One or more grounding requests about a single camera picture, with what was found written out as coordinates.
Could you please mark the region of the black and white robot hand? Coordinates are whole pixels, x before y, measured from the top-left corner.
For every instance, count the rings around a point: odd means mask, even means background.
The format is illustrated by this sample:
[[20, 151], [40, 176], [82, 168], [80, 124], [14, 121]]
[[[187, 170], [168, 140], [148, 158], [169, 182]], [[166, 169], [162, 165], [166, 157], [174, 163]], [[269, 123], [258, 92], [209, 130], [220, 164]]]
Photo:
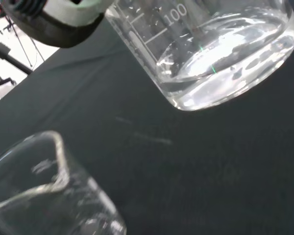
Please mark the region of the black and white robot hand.
[[7, 16], [31, 38], [71, 48], [88, 39], [112, 0], [1, 0]]

